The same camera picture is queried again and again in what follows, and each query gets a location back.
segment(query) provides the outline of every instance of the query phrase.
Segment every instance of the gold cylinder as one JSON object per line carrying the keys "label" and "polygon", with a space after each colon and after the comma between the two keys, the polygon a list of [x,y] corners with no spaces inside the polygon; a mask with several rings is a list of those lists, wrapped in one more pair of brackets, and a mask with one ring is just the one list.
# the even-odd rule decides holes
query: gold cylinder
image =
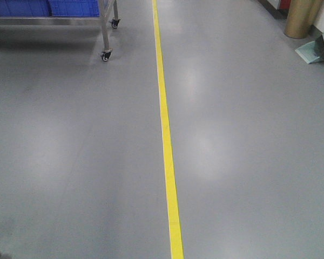
{"label": "gold cylinder", "polygon": [[292,0],[285,35],[295,39],[306,38],[323,0]]}

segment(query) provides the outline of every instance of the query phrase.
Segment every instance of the cart leg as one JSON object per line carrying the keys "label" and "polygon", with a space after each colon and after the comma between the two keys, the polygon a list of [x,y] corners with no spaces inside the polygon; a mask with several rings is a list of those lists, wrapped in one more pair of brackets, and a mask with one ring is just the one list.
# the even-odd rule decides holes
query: cart leg
{"label": "cart leg", "polygon": [[109,57],[112,53],[112,49],[109,46],[109,38],[108,38],[108,29],[107,29],[107,21],[108,21],[108,15],[107,13],[110,10],[107,10],[104,8],[104,2],[103,0],[98,1],[99,3],[99,9],[100,9],[100,17],[101,17],[101,27],[102,27],[102,36],[103,36],[103,44],[104,48],[101,54],[101,58],[103,61],[108,61]]}
{"label": "cart leg", "polygon": [[119,25],[119,22],[120,22],[119,15],[118,15],[118,3],[117,3],[117,0],[114,0],[113,7],[114,7],[114,18],[111,21],[111,23],[112,23],[112,28],[117,29],[118,25]]}
{"label": "cart leg", "polygon": [[119,15],[118,15],[118,3],[117,0],[114,1],[114,19],[118,20],[119,19]]}
{"label": "cart leg", "polygon": [[109,60],[109,57],[112,53],[112,49],[109,46],[108,29],[106,24],[102,25],[102,35],[103,35],[104,48],[101,57],[102,60],[106,62]]}

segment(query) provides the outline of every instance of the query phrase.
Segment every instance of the blue crate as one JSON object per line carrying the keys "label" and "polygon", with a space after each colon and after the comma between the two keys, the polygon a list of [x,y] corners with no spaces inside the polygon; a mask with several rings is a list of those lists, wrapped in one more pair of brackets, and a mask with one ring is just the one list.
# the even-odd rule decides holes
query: blue crate
{"label": "blue crate", "polygon": [[53,16],[99,17],[97,0],[49,0]]}
{"label": "blue crate", "polygon": [[48,0],[0,0],[0,16],[50,16]]}

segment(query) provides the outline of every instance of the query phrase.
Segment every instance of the gray floor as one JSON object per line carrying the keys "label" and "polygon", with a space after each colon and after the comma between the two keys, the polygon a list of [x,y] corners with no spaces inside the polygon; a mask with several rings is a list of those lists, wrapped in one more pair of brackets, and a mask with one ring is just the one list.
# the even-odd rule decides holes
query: gray floor
{"label": "gray floor", "polygon": [[[254,0],[158,0],[185,258],[324,259],[324,63]],[[150,0],[0,26],[0,245],[170,258]]]}
{"label": "gray floor", "polygon": [[100,28],[0,26],[0,246],[14,259],[170,258],[149,0]]}
{"label": "gray floor", "polygon": [[324,259],[324,64],[257,2],[159,1],[185,258]]}

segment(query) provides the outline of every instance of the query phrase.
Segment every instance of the yellow floor marking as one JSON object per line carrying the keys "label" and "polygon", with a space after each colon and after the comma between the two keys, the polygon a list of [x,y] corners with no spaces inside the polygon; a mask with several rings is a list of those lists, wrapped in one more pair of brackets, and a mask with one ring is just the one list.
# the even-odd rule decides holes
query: yellow floor marking
{"label": "yellow floor marking", "polygon": [[160,94],[160,111],[163,135],[163,154],[167,192],[168,222],[171,243],[172,259],[184,259],[183,239],[179,217],[177,187],[175,182],[173,149],[168,116],[167,96],[164,80],[163,55],[161,48],[161,35],[158,21],[157,0],[152,0],[153,20],[156,43],[156,59],[158,70],[158,86]]}

